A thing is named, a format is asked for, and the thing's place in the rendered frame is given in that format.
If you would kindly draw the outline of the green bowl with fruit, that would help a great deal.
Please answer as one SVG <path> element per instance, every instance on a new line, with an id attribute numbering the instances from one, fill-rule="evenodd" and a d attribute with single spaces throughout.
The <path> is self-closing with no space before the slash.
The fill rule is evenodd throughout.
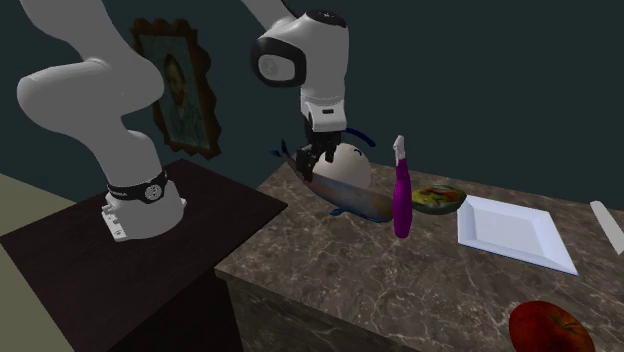
<path id="1" fill-rule="evenodd" d="M 412 208 L 429 215 L 446 215 L 457 211 L 467 194 L 447 185 L 430 185 L 412 192 Z"/>

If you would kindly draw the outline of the white square plate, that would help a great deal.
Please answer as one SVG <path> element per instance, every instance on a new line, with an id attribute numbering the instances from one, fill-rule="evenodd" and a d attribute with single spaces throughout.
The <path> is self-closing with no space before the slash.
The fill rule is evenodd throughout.
<path id="1" fill-rule="evenodd" d="M 466 247 L 577 275 L 549 212 L 469 195 L 457 210 Z"/>

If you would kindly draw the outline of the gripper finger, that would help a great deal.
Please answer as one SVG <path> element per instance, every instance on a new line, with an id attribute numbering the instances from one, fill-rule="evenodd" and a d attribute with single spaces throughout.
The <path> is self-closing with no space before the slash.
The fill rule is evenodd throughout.
<path id="1" fill-rule="evenodd" d="M 319 144 L 308 144 L 297 149 L 296 170 L 307 182 L 313 180 L 313 170 L 323 150 Z"/>

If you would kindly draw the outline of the blue grey fish figure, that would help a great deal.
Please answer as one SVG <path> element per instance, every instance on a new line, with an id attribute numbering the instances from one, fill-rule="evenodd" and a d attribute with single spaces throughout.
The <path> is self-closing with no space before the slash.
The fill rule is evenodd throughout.
<path id="1" fill-rule="evenodd" d="M 272 149 L 271 153 L 283 158 L 295 176 L 308 189 L 335 206 L 331 215 L 337 216 L 343 212 L 349 212 L 377 223 L 390 222 L 393 219 L 391 197 L 316 173 L 310 181 L 307 181 L 297 170 L 296 160 L 290 155 L 284 140 L 281 141 L 280 149 Z"/>

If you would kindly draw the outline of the red apple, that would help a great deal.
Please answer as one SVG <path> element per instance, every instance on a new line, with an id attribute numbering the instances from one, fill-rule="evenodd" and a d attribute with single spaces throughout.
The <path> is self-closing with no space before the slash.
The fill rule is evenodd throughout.
<path id="1" fill-rule="evenodd" d="M 516 352 L 596 352 L 580 321 L 546 301 L 518 305 L 509 317 L 509 334 Z"/>

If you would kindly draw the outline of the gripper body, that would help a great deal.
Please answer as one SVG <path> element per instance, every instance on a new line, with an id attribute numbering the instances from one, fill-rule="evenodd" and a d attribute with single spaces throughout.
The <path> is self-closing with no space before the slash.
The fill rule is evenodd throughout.
<path id="1" fill-rule="evenodd" d="M 342 133 L 314 132 L 311 123 L 305 121 L 305 134 L 308 144 L 304 147 L 310 163 L 317 163 L 321 158 L 326 162 L 334 161 L 334 154 L 338 145 L 342 142 Z"/>

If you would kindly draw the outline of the purple spray bottle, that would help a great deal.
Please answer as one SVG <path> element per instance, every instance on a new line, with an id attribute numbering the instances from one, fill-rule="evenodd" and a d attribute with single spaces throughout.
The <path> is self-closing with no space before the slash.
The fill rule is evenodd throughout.
<path id="1" fill-rule="evenodd" d="M 412 224 L 412 190 L 406 160 L 405 138 L 402 135 L 397 136 L 393 143 L 393 150 L 396 165 L 392 205 L 394 233 L 398 238 L 404 239 L 409 236 Z"/>

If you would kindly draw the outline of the white flat knife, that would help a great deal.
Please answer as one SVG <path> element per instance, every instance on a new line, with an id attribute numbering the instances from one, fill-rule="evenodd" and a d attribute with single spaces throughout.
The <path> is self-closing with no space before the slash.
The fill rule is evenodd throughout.
<path id="1" fill-rule="evenodd" d="M 600 201 L 592 201 L 590 207 L 616 254 L 624 253 L 624 231 L 615 218 Z"/>

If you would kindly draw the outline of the dark robot stand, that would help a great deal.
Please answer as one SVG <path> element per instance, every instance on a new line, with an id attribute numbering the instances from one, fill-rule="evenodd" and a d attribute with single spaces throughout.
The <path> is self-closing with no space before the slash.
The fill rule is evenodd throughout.
<path id="1" fill-rule="evenodd" d="M 74 352 L 243 352 L 214 267 L 286 203 L 181 159 L 171 231 L 116 242 L 94 196 L 0 237 Z"/>

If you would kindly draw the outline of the framed portrait wall picture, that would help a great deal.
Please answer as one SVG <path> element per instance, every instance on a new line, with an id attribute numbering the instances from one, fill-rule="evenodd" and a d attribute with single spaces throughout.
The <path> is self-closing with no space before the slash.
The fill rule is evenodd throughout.
<path id="1" fill-rule="evenodd" d="M 162 75 L 164 93 L 152 104 L 153 121 L 174 151 L 209 160 L 221 153 L 216 96 L 207 82 L 211 58 L 198 44 L 198 31 L 184 19 L 137 18 L 133 47 Z"/>

